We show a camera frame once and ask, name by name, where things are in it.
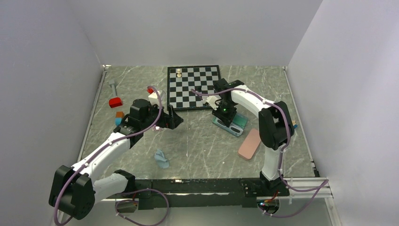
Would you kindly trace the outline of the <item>pink glasses case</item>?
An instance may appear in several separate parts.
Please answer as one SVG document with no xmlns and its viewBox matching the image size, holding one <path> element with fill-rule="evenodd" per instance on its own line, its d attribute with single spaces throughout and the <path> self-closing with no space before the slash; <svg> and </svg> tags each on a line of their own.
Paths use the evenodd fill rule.
<svg viewBox="0 0 399 226">
<path fill-rule="evenodd" d="M 238 155 L 245 160 L 252 159 L 260 143 L 261 138 L 259 131 L 257 129 L 251 129 L 238 149 Z"/>
</svg>

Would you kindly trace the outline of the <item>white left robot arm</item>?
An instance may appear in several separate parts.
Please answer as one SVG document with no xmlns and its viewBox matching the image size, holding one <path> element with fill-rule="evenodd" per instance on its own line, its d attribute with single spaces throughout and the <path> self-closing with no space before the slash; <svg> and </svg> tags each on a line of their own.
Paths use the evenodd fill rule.
<svg viewBox="0 0 399 226">
<path fill-rule="evenodd" d="M 133 101 L 129 113 L 107 140 L 86 158 L 74 165 L 60 166 L 54 174 L 49 205 L 77 220 L 83 219 L 99 201 L 120 194 L 128 198 L 137 190 L 134 175 L 117 170 L 100 179 L 100 175 L 120 155 L 131 149 L 154 126 L 175 129 L 181 118 L 172 105 L 162 106 L 145 99 Z"/>
</svg>

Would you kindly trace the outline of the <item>grey glasses case green lining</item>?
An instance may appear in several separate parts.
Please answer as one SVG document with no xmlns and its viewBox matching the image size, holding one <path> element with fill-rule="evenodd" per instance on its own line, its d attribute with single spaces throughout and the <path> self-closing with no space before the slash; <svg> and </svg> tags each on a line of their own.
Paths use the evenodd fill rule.
<svg viewBox="0 0 399 226">
<path fill-rule="evenodd" d="M 216 126 L 218 126 L 219 128 L 221 128 L 220 126 L 219 126 L 219 124 L 218 124 L 218 122 L 216 121 L 216 120 L 218 120 L 219 118 L 217 118 L 217 117 L 214 117 L 213 118 L 213 120 L 212 120 L 212 123 L 214 124 L 214 125 L 216 125 Z M 237 113 L 236 115 L 235 115 L 235 117 L 234 117 L 234 119 L 233 119 L 233 123 L 235 123 L 235 124 L 237 124 L 238 126 L 240 126 L 243 130 L 244 130 L 244 128 L 245 128 L 245 126 L 246 126 L 246 124 L 247 124 L 247 121 L 248 121 L 248 117 L 246 117 L 246 116 L 244 116 L 244 115 L 242 115 L 242 114 L 239 114 L 239 113 Z"/>
</svg>

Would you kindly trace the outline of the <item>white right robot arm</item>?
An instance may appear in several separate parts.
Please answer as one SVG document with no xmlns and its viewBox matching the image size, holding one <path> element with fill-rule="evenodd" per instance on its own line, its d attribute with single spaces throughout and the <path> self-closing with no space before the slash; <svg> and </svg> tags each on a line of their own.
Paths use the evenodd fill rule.
<svg viewBox="0 0 399 226">
<path fill-rule="evenodd" d="M 294 134 L 294 127 L 285 102 L 273 102 L 250 90 L 243 82 L 228 83 L 220 79 L 213 83 L 219 101 L 212 101 L 212 114 L 229 128 L 241 105 L 258 119 L 259 137 L 265 145 L 265 160 L 261 171 L 260 191 L 272 195 L 282 184 L 283 150 Z"/>
</svg>

